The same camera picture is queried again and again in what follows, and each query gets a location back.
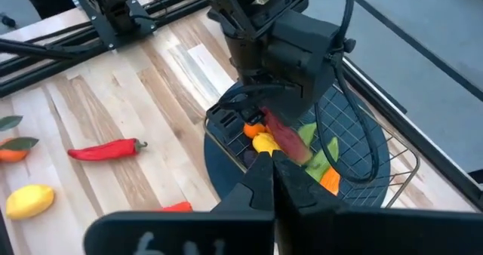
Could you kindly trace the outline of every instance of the toy red pepper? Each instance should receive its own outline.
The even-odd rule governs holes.
[[[268,108],[263,107],[261,110],[265,114],[266,126],[270,129],[273,138],[287,157],[300,165],[307,163],[312,158],[312,152],[298,133],[283,125]]]
[[[104,161],[136,155],[141,148],[146,146],[148,143],[141,143],[135,138],[120,139],[85,149],[69,149],[67,154],[81,161]]]
[[[193,208],[191,207],[191,204],[188,201],[183,201],[178,204],[169,206],[169,207],[164,207],[162,209],[159,209],[157,211],[162,211],[162,212],[177,212],[177,213],[189,213],[193,211]]]

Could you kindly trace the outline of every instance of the yellow lemon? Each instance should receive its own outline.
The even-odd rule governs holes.
[[[54,202],[54,190],[50,186],[32,184],[11,193],[7,198],[7,217],[21,220],[34,217],[47,210]]]
[[[273,136],[267,133],[258,133],[251,144],[257,152],[268,152],[270,156],[272,156],[274,150],[281,150]]]

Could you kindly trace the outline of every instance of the green leaf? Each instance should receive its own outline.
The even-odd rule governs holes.
[[[0,118],[0,131],[6,131],[11,128],[15,128],[21,121],[23,116],[10,115]]]
[[[339,159],[339,143],[336,137],[332,137],[332,140],[327,145],[332,158],[337,161]],[[309,161],[305,171],[316,180],[318,183],[324,176],[325,172],[331,167],[329,160],[325,157],[324,151],[321,149],[318,153]]]
[[[299,134],[300,138],[302,139],[303,143],[305,143],[306,146],[310,146],[310,143],[312,143],[316,129],[317,129],[317,123],[315,122],[310,124],[305,124],[304,126],[299,128],[297,133]]]
[[[0,146],[0,149],[8,149],[13,151],[30,150],[38,142],[38,139],[33,137],[18,137],[12,139]]]

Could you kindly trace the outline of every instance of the wooden tabletop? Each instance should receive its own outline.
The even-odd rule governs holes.
[[[2,212],[11,192],[26,184],[47,184],[57,195],[37,217],[4,217],[15,254],[82,254],[86,228],[117,210],[181,201],[210,210],[217,204],[204,163],[204,116],[236,71],[207,10],[0,100],[0,117],[23,115],[19,127],[0,138],[40,139],[25,161],[0,166]],[[2,37],[27,40],[86,20],[74,9]],[[66,155],[67,149],[129,137],[149,146],[120,161],[87,163]],[[394,206],[474,210],[423,159]]]

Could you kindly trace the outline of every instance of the gray floor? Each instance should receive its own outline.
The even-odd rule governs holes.
[[[469,80],[483,88],[483,0],[366,0]],[[311,17],[339,23],[344,0],[310,0]],[[0,0],[21,26],[38,21],[27,0]],[[8,30],[0,25],[0,33]],[[483,168],[483,103],[360,6],[349,57],[407,110],[463,169]]]

